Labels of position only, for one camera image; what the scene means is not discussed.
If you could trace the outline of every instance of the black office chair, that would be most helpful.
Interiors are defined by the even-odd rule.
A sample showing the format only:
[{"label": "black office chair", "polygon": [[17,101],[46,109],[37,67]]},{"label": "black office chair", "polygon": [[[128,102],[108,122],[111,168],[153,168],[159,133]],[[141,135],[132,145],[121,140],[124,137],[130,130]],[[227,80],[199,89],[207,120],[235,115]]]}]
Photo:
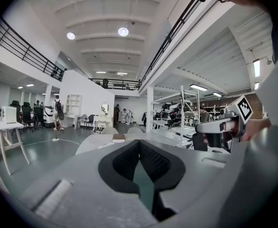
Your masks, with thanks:
[{"label": "black office chair", "polygon": [[86,122],[86,124],[90,124],[91,126],[93,126],[93,117],[94,117],[95,115],[90,115],[89,117],[88,117],[88,121]]},{"label": "black office chair", "polygon": [[40,124],[42,127],[46,128],[46,115],[43,115],[43,108],[34,107],[34,114],[36,117],[38,129],[40,127]]},{"label": "black office chair", "polygon": [[[20,106],[20,104],[19,104],[19,101],[12,101],[12,103],[9,105],[9,106],[11,106],[11,107],[15,107],[17,110],[16,110],[16,112],[17,112],[17,122],[18,123],[22,123],[22,119],[21,119],[21,114],[20,114],[20,111],[21,111],[21,106]],[[16,131],[16,129],[13,129],[12,131],[11,131],[11,135],[13,135],[13,133]]]},{"label": "black office chair", "polygon": [[23,113],[23,123],[26,124],[26,127],[23,128],[23,130],[30,129],[32,132],[34,131],[31,124],[35,124],[36,120],[34,118],[31,118],[30,116],[30,104],[29,102],[24,102],[24,105],[22,106],[22,113]]}]

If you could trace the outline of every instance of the ceiling light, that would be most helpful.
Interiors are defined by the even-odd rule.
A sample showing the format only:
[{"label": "ceiling light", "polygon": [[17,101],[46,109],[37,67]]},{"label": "ceiling light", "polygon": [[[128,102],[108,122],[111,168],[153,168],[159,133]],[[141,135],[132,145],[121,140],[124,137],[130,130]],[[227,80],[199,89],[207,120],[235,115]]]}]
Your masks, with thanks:
[{"label": "ceiling light", "polygon": [[254,61],[255,77],[260,76],[260,60]]},{"label": "ceiling light", "polygon": [[69,38],[70,40],[73,40],[73,39],[75,39],[75,37],[76,37],[76,35],[75,35],[73,32],[68,32],[66,36],[67,36],[67,38]]},{"label": "ceiling light", "polygon": [[127,28],[122,27],[118,30],[118,34],[121,36],[127,36],[129,34],[129,30]]},{"label": "ceiling light", "polygon": [[222,97],[222,95],[220,95],[218,93],[213,93],[213,95],[218,96],[218,97]]},{"label": "ceiling light", "polygon": [[200,90],[202,90],[202,91],[207,91],[207,88],[204,88],[204,87],[201,87],[201,86],[198,86],[198,85],[191,85],[190,86],[191,88],[195,88],[195,89],[200,89]]}]

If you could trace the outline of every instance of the floor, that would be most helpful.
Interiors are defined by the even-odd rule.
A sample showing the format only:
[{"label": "floor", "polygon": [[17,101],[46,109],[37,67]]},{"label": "floor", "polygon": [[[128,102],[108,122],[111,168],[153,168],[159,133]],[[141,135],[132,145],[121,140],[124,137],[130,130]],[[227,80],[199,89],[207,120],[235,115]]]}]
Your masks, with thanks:
[{"label": "floor", "polygon": [[[127,133],[128,129],[137,124],[116,124],[115,128],[119,133]],[[27,164],[20,148],[14,148],[6,151],[9,169],[12,173],[8,175],[4,162],[0,160],[0,183],[4,183],[11,195],[16,198],[39,177],[51,169],[57,167],[68,158],[75,155],[79,145],[90,134],[89,130],[84,128],[74,129],[66,128],[65,131],[54,131],[52,128],[40,128],[33,133],[26,131],[21,135],[23,145],[27,151],[30,165]],[[13,143],[17,141],[16,134],[12,136]],[[150,180],[147,177],[142,166],[138,166],[135,174],[135,182],[142,186],[142,190],[150,187]],[[144,200],[150,200],[150,193],[145,192]]]}]

